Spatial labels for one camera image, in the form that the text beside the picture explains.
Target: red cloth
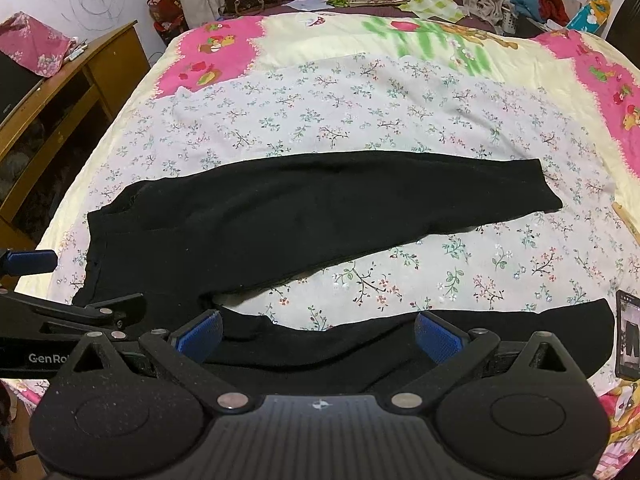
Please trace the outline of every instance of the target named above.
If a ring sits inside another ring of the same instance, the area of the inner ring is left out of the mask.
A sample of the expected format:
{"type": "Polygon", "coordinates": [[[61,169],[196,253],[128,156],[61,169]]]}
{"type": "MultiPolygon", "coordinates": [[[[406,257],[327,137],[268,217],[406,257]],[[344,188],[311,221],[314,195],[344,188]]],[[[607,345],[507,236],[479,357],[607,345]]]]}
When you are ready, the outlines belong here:
{"type": "Polygon", "coordinates": [[[538,3],[540,4],[540,16],[544,20],[552,19],[558,25],[567,26],[569,17],[566,15],[562,0],[538,0],[538,3]]]}
{"type": "Polygon", "coordinates": [[[60,67],[72,40],[24,12],[17,12],[0,25],[0,52],[43,77],[60,67]]]}

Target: white basket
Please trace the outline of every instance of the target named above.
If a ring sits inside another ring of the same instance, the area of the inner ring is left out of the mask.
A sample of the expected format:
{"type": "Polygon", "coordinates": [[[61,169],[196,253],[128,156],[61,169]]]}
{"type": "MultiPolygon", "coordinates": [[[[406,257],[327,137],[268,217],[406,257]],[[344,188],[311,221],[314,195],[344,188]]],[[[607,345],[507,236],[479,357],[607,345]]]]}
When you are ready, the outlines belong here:
{"type": "Polygon", "coordinates": [[[516,33],[516,16],[508,6],[502,6],[502,30],[506,34],[516,33]]]}

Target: scribble drawing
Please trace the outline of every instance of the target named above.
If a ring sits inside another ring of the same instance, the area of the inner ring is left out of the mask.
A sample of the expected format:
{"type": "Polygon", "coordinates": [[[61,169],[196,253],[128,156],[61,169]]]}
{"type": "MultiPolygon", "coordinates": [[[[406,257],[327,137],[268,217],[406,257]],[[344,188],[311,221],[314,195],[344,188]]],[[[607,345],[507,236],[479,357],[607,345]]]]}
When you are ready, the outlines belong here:
{"type": "Polygon", "coordinates": [[[74,16],[86,30],[109,30],[117,24],[125,0],[69,0],[74,16]]]}

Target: pink blanket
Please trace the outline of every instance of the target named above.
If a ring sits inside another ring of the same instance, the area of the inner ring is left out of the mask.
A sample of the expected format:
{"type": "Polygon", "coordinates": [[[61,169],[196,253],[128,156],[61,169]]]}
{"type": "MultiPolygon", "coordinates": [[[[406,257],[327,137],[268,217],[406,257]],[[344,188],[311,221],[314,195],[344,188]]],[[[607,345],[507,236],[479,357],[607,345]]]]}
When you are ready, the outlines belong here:
{"type": "Polygon", "coordinates": [[[262,19],[244,16],[188,32],[178,46],[180,61],[158,80],[156,97],[173,95],[181,86],[195,92],[243,75],[257,55],[250,40],[263,35],[262,19]]]}
{"type": "Polygon", "coordinates": [[[640,88],[625,67],[609,63],[591,50],[575,30],[558,30],[538,36],[558,59],[573,59],[575,75],[595,96],[611,137],[619,146],[630,173],[640,177],[640,88]]]}

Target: red bag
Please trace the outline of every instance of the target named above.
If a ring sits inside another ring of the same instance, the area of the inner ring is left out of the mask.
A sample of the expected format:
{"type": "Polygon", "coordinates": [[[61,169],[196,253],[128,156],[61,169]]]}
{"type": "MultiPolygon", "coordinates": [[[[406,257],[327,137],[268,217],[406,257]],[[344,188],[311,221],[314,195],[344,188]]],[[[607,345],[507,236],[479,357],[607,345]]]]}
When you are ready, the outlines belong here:
{"type": "Polygon", "coordinates": [[[154,28],[165,45],[189,30],[180,0],[148,0],[146,4],[155,21],[154,28]]]}
{"type": "Polygon", "coordinates": [[[148,0],[146,4],[158,23],[172,23],[179,16],[183,16],[180,0],[148,0]]]}

